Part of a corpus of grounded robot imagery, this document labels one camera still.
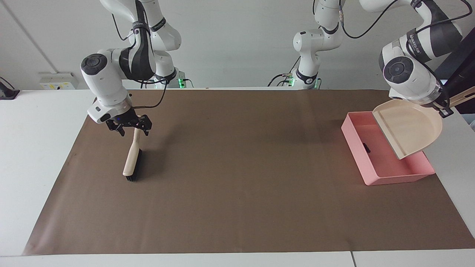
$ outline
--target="white table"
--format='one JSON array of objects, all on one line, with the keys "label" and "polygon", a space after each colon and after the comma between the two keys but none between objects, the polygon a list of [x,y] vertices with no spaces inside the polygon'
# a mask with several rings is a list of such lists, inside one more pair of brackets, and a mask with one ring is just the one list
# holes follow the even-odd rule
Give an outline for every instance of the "white table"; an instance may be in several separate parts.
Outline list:
[{"label": "white table", "polygon": [[[14,101],[0,101],[0,266],[354,266],[350,252],[19,257],[93,99],[89,90],[23,91]],[[425,152],[473,235],[474,132],[456,113],[444,120],[442,135]],[[472,267],[475,249],[355,252],[354,257],[358,267]]]}]

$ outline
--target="white wall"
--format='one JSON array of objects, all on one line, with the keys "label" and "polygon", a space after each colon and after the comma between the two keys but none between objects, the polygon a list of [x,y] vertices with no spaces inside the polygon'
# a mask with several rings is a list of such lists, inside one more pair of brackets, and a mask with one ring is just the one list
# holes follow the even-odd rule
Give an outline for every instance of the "white wall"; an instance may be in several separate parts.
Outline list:
[{"label": "white wall", "polygon": [[[0,0],[0,75],[21,89],[39,87],[38,72],[50,71],[35,47],[20,33],[1,3],[11,9],[53,65],[80,76],[82,59],[102,48],[122,48],[111,15],[99,0]],[[436,0],[449,17],[466,12],[457,0]],[[475,7],[475,0],[469,0]],[[294,34],[316,27],[311,0],[160,0],[162,11],[182,35],[171,52],[175,65],[197,87],[265,86],[298,57]],[[364,31],[377,17],[358,1],[345,4],[347,30]],[[384,45],[422,23],[410,7],[389,10],[364,38],[345,39],[337,50],[322,52],[322,88],[387,88],[379,65]],[[459,21],[464,35],[475,15]],[[130,28],[120,20],[124,34]],[[441,60],[431,63],[437,66]]]}]

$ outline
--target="brown mat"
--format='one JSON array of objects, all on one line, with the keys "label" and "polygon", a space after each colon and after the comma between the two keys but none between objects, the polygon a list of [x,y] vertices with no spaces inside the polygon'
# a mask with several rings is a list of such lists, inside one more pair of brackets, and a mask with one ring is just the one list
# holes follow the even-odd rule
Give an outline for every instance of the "brown mat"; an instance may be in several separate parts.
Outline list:
[{"label": "brown mat", "polygon": [[387,95],[169,91],[136,183],[133,131],[86,119],[24,255],[475,248],[437,176],[364,185],[340,127]]}]

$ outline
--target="beige dustpan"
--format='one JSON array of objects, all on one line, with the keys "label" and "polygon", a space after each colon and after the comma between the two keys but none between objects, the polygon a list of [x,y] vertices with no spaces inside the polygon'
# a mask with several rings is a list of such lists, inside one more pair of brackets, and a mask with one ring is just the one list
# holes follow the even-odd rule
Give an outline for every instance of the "beige dustpan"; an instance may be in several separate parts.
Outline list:
[{"label": "beige dustpan", "polygon": [[[450,99],[450,107],[475,98],[475,86]],[[373,116],[398,159],[422,151],[442,132],[442,117],[433,108],[394,99],[379,105]]]}]

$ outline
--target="pink container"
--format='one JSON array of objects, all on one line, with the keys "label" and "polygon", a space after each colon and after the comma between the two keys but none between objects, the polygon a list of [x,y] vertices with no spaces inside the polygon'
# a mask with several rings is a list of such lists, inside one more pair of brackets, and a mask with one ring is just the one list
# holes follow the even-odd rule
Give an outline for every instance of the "pink container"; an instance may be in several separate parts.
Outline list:
[{"label": "pink container", "polygon": [[435,173],[424,152],[397,159],[371,111],[348,113],[342,131],[366,185],[412,182]]}]

